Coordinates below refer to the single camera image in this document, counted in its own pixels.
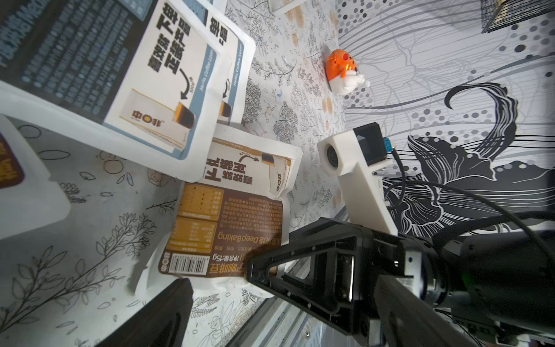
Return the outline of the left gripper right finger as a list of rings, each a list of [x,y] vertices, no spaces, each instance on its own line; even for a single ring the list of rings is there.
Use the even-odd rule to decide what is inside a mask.
[[[395,277],[381,275],[374,301],[388,346],[472,346]]]

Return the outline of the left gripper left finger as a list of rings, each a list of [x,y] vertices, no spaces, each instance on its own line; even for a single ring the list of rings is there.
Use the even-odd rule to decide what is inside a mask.
[[[188,279],[177,279],[100,346],[181,346],[193,305]]]

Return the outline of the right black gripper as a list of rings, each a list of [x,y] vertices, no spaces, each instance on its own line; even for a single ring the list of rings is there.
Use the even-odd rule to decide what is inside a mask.
[[[273,267],[338,249],[338,268],[312,269],[306,278],[274,276]],[[430,306],[447,296],[447,268],[426,239],[360,234],[360,225],[320,218],[290,235],[289,243],[256,254],[247,280],[345,335],[368,334],[378,318],[378,277],[393,276]]]

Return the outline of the brown coffee bag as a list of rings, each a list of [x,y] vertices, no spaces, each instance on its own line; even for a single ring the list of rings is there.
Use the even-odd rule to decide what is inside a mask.
[[[253,291],[249,258],[288,242],[288,194],[302,155],[298,146],[217,126],[202,178],[184,184],[172,230],[136,273],[136,294],[153,297],[177,279],[197,296]]]
[[[70,203],[7,117],[1,116],[1,238],[65,219]]]

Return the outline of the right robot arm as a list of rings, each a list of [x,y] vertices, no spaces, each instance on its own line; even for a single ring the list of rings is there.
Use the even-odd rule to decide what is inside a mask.
[[[252,257],[247,280],[363,346],[514,346],[521,335],[554,336],[554,233],[454,185],[436,184],[494,211],[433,237],[378,229],[384,192],[364,184],[367,224],[321,218],[301,238]]]

